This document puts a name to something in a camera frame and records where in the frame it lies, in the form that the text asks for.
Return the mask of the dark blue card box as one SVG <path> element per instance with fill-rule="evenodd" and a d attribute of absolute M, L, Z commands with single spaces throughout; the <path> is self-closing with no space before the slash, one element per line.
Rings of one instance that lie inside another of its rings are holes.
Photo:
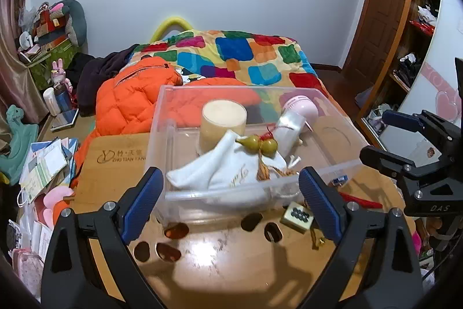
<path fill-rule="evenodd" d="M 346 184 L 348 182 L 348 176 L 347 175 L 343 175 L 343 176 L 339 176 L 333 180 L 331 180 L 330 184 L 333 186 L 333 187 L 342 187 L 344 184 Z"/>

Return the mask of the green mahjong tile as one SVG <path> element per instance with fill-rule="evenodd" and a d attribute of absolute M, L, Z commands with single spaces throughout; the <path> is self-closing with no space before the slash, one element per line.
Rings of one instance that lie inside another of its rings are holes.
<path fill-rule="evenodd" d="M 311 229 L 313 220 L 314 216 L 308 208 L 296 202 L 291 202 L 282 215 L 280 223 L 304 234 Z"/>

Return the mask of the golden gourd charm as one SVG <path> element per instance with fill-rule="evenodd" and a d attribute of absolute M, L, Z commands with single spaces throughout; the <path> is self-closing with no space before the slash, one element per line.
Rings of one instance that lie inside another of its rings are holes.
<path fill-rule="evenodd" d="M 258 156 L 257 180 L 270 180 L 271 174 L 275 173 L 278 177 L 294 176 L 297 172 L 289 168 L 279 168 L 276 165 L 269 165 L 264 158 L 275 158 L 278 152 L 278 144 L 274 139 L 272 131 L 268 129 L 265 134 L 253 134 L 240 136 L 236 139 L 246 152 Z"/>

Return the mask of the white cloth pouch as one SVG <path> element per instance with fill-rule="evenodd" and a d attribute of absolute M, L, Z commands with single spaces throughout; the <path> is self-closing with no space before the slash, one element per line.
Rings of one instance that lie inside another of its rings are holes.
<path fill-rule="evenodd" d="M 262 162 L 272 179 L 289 171 L 285 159 L 276 153 L 268 158 L 253 154 L 236 142 L 238 134 L 228 130 L 219 143 L 187 165 L 171 170 L 166 177 L 178 190 L 208 191 L 233 188 L 258 181 L 258 167 Z"/>

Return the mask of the red drawstring pouch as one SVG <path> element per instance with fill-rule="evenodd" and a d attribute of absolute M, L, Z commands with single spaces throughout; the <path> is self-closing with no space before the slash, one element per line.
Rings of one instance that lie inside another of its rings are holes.
<path fill-rule="evenodd" d="M 338 193 L 330 188 L 327 192 L 315 193 L 306 200 L 312 210 L 319 229 L 325 238 L 333 241 L 336 245 L 342 239 L 348 223 L 345 205 L 350 202 L 355 204 L 355 208 L 364 209 L 383 209 L 379 202 L 372 202 L 345 193 Z"/>

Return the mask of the pink round device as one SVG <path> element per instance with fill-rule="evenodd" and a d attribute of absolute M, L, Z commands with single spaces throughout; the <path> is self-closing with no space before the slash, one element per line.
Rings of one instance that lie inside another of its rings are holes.
<path fill-rule="evenodd" d="M 319 118 L 319 111 L 315 103 L 307 96 L 294 96 L 286 101 L 282 107 L 284 111 L 293 111 L 304 117 L 305 124 L 309 129 L 315 124 Z"/>

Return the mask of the wooden shelf unit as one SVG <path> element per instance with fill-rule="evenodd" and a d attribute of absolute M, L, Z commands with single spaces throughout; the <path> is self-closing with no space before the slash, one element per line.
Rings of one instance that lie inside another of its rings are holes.
<path fill-rule="evenodd" d="M 399 26 L 400 39 L 394 44 L 396 50 L 391 65 L 382 79 L 366 90 L 366 100 L 355 120 L 373 144 L 380 142 L 385 125 L 374 121 L 372 112 L 382 104 L 387 104 L 393 110 L 400 107 L 418 76 L 435 30 L 419 14 L 419 9 L 428 9 L 433 16 L 437 16 L 440 0 L 408 1 Z"/>

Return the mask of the stack of paper cards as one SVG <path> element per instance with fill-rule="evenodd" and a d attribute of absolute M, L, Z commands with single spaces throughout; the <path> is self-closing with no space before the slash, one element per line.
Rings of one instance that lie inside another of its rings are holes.
<path fill-rule="evenodd" d="M 32 143 L 19 180 L 18 205 L 31 204 L 40 194 L 46 194 L 54 187 L 69 187 L 76 173 L 75 152 L 78 147 L 75 138 Z"/>

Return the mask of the brown wooden door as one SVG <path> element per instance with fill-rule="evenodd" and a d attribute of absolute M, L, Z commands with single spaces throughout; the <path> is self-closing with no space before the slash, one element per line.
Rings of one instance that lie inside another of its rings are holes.
<path fill-rule="evenodd" d="M 374 86 L 389 69 L 408 0 L 365 0 L 342 76 L 350 99 Z"/>

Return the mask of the clear plastic storage bin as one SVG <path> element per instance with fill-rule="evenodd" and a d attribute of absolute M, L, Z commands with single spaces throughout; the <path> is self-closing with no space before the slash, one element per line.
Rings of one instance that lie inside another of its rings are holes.
<path fill-rule="evenodd" d="M 317 89 L 165 85 L 147 154 L 163 176 L 155 217 L 206 222 L 298 201 L 304 167 L 344 183 L 365 144 Z"/>

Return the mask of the striped pink curtain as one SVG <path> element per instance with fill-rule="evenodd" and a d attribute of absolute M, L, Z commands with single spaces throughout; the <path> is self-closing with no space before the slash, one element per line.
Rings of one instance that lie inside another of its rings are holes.
<path fill-rule="evenodd" d="M 21 34 L 19 16 L 26 0 L 1 0 L 1 149 L 10 148 L 12 131 L 6 111 L 15 105 L 24 111 L 26 120 L 39 123 L 48 109 L 27 67 L 19 60 L 15 40 Z"/>

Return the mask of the orange puffer jacket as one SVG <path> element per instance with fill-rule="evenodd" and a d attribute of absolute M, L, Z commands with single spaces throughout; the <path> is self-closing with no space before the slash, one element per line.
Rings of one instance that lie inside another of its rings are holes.
<path fill-rule="evenodd" d="M 180 98 L 167 105 L 167 114 L 180 126 L 198 126 L 202 107 L 210 100 L 232 100 L 244 107 L 260 103 L 257 93 L 235 78 L 200 78 L 184 83 L 173 64 L 159 56 L 146 57 L 99 87 L 96 125 L 75 153 L 77 171 L 82 170 L 90 144 L 97 137 L 149 132 L 164 85 L 181 89 Z"/>

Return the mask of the pink bunny toy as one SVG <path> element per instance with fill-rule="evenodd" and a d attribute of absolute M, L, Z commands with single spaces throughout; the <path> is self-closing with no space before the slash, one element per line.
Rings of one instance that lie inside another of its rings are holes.
<path fill-rule="evenodd" d="M 51 79 L 54 87 L 64 85 L 67 91 L 72 93 L 73 86 L 71 81 L 66 76 L 66 72 L 64 70 L 64 61 L 61 58 L 52 62 Z"/>

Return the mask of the green storage box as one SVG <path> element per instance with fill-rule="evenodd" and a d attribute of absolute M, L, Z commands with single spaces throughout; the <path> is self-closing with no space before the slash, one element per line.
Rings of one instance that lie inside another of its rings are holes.
<path fill-rule="evenodd" d="M 73 56 L 77 52 L 81 52 L 81 50 L 80 47 L 73 45 L 69 39 L 66 39 L 49 52 L 40 53 L 37 58 L 27 66 L 37 89 L 43 91 L 50 87 L 52 83 L 51 73 L 53 61 L 62 59 L 63 67 L 67 69 Z"/>

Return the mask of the grey plush cushion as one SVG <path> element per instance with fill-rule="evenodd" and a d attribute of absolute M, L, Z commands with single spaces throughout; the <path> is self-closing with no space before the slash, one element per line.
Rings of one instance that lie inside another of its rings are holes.
<path fill-rule="evenodd" d="M 73 45 L 81 47 L 86 42 L 87 23 L 82 5 L 76 0 L 62 0 L 54 6 L 54 16 L 66 17 L 65 33 Z"/>

